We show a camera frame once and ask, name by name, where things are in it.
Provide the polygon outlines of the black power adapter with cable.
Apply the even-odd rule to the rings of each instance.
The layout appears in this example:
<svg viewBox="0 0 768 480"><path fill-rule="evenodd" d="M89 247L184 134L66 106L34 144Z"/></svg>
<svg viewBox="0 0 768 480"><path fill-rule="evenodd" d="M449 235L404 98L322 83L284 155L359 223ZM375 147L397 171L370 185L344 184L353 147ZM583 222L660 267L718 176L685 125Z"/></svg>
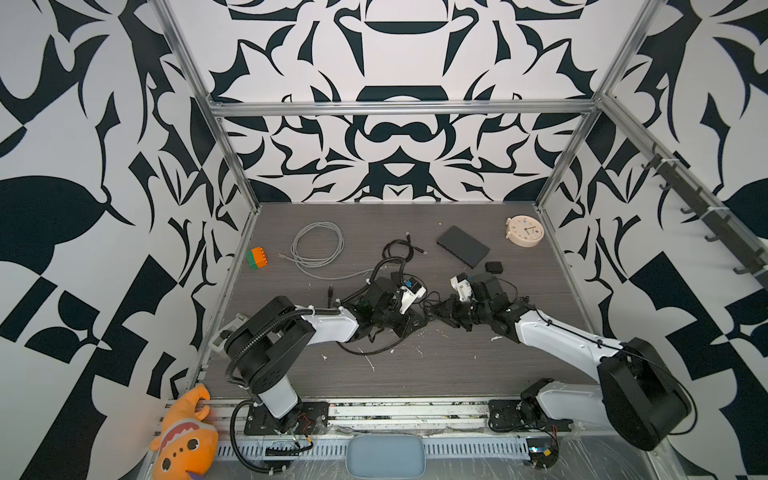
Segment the black power adapter with cable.
<svg viewBox="0 0 768 480"><path fill-rule="evenodd" d="M434 321L452 325L448 300L443 300L439 292L429 290L417 276L409 273L391 273L390 279L399 288L394 312L388 319L392 330L420 329Z"/></svg>

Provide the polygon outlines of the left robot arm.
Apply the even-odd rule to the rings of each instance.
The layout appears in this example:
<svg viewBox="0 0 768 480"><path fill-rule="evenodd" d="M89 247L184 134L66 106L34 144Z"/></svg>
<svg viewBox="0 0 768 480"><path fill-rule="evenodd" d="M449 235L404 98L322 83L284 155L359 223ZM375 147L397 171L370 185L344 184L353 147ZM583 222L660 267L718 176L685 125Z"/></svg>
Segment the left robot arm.
<svg viewBox="0 0 768 480"><path fill-rule="evenodd" d="M426 325L414 309L426 295L425 286L413 277L380 277L325 308L298 306L277 296L256 314L239 315L221 327L210 348L228 360L228 383L258 399L271 419L286 422L299 415L301 405L288 371L306 347L373 341L384 330L403 340Z"/></svg>

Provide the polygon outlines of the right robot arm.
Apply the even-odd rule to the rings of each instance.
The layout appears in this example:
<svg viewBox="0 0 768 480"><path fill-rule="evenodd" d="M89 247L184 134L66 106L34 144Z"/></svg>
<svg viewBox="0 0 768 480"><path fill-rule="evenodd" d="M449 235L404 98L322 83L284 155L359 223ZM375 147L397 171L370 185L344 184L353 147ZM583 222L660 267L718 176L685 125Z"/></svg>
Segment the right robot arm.
<svg viewBox="0 0 768 480"><path fill-rule="evenodd" d="M686 418L698 417L692 395L649 342L619 341L570 326L526 297L510 297L504 284L488 273L458 275L451 280L450 297L426 313L466 331L487 325L496 335L548 353L592 381L571 384L542 378L521 393L515 413L491 414L491 429L581 421L610 428L630 445L651 451L677 434Z"/></svg>

